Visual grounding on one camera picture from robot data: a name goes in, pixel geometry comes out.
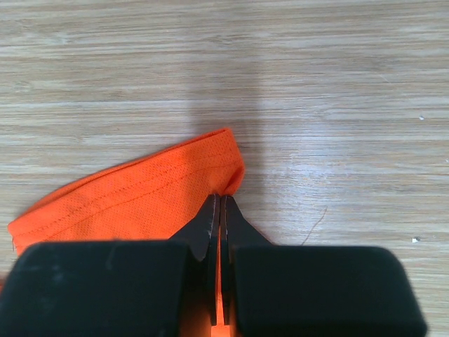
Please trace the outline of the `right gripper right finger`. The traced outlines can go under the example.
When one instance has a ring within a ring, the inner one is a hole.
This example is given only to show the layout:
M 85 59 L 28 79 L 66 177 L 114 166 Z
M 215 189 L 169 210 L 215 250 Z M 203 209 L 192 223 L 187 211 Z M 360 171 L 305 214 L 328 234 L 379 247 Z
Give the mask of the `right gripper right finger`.
M 232 336 L 425 336 L 398 258 L 378 246 L 271 243 L 220 203 L 223 317 Z

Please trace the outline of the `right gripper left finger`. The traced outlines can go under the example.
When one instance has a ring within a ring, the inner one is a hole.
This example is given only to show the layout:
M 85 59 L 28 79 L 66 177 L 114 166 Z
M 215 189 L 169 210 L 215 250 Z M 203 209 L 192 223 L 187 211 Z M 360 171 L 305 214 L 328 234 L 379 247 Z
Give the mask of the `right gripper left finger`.
M 1 291 L 2 336 L 209 336 L 220 198 L 165 240 L 46 242 Z

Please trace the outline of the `orange t shirt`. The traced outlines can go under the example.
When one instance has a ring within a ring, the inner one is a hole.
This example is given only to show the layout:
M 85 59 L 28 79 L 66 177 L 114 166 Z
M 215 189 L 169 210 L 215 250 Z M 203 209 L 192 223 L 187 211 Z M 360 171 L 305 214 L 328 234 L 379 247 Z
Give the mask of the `orange t shirt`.
M 41 242 L 167 239 L 211 194 L 234 194 L 245 165 L 222 128 L 48 194 L 8 225 L 22 255 Z

